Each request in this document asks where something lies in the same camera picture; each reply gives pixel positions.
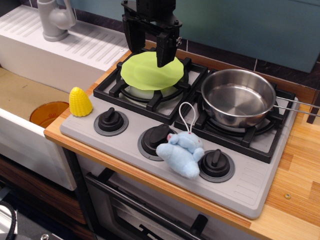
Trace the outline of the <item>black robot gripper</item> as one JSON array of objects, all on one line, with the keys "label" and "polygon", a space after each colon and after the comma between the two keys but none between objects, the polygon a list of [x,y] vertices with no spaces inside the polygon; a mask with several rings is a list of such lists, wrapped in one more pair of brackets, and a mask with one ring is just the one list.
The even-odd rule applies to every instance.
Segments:
[{"label": "black robot gripper", "polygon": [[122,22],[127,45],[132,53],[146,45],[146,33],[156,37],[156,58],[159,68],[175,58],[176,39],[182,22],[174,15],[175,0],[123,0]]}]

